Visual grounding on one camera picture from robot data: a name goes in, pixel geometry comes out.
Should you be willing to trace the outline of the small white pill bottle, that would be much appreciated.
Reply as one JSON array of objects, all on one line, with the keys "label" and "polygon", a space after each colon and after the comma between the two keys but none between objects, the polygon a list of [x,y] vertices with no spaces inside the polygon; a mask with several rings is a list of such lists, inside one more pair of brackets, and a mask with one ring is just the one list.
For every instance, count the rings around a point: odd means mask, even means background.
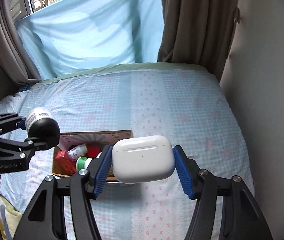
[{"label": "small white pill bottle", "polygon": [[87,154],[87,146],[86,144],[77,145],[74,148],[68,151],[69,156],[74,161],[77,161],[79,157],[85,157]]}]

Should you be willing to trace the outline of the grey left curtain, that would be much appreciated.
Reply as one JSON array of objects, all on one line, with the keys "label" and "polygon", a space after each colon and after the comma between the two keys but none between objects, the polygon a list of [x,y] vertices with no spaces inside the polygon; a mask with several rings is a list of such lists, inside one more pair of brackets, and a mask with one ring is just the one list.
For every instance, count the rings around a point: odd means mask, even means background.
[{"label": "grey left curtain", "polygon": [[0,0],[0,67],[15,85],[38,83],[41,80],[17,33],[8,0]]}]

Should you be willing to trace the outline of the red cosmetic box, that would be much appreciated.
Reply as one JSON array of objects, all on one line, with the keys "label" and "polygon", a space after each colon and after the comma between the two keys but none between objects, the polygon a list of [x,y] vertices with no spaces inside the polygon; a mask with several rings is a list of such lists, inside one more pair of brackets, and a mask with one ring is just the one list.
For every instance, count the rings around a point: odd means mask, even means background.
[{"label": "red cosmetic box", "polygon": [[67,150],[60,150],[54,157],[54,172],[64,176],[76,173],[75,161],[70,157]]}]

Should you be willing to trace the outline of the brown curtain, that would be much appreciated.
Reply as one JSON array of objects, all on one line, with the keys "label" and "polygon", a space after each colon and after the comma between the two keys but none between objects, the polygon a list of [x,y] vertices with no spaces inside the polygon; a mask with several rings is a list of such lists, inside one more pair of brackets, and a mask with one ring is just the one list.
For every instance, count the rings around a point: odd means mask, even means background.
[{"label": "brown curtain", "polygon": [[158,61],[199,65],[220,80],[240,22],[238,1],[162,0]]}]

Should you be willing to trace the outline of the white earbuds case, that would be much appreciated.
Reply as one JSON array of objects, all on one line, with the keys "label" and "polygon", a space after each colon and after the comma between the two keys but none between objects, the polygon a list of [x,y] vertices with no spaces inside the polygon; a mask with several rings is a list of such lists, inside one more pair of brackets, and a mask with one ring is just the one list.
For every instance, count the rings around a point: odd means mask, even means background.
[{"label": "white earbuds case", "polygon": [[118,141],[112,150],[113,174],[125,184],[166,179],[175,170],[171,142],[162,135]]}]

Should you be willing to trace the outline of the white jar black lid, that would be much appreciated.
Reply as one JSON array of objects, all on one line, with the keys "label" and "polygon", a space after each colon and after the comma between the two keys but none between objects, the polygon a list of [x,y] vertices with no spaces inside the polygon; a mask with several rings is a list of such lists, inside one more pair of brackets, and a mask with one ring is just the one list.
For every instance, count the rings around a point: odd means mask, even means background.
[{"label": "white jar black lid", "polygon": [[60,127],[51,111],[44,107],[34,108],[26,117],[25,126],[28,137],[41,139],[48,148],[60,142]]}]

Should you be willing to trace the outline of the brown cardboard box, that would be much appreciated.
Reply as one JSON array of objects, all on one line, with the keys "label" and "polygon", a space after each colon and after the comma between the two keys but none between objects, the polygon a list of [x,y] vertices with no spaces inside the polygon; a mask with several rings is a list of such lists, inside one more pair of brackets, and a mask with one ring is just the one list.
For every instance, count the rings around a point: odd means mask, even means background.
[{"label": "brown cardboard box", "polygon": [[106,145],[133,137],[131,130],[61,133],[54,148],[53,174],[69,177],[99,156]]}]

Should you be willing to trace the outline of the light blue curtain sheet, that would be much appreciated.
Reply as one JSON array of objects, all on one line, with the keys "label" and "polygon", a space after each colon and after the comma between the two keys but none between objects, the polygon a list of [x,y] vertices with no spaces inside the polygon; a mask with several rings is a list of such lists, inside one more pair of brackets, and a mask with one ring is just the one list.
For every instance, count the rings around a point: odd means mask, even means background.
[{"label": "light blue curtain sheet", "polygon": [[161,0],[61,0],[15,23],[41,78],[157,61]]}]

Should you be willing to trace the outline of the red silver cream jar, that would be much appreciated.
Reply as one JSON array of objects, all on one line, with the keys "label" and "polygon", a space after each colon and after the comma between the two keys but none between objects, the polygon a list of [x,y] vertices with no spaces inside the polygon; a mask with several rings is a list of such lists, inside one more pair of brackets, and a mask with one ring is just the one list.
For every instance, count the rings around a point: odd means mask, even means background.
[{"label": "red silver cream jar", "polygon": [[100,147],[95,144],[87,145],[87,157],[96,158],[100,153]]}]

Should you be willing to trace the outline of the green white lidded bottle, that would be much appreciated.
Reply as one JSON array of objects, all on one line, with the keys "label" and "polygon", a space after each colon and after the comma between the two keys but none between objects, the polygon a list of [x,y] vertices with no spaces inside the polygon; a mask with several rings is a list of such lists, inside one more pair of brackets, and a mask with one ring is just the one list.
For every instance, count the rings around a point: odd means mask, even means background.
[{"label": "green white lidded bottle", "polygon": [[76,161],[76,171],[79,172],[82,169],[86,169],[92,160],[93,158],[79,157]]}]

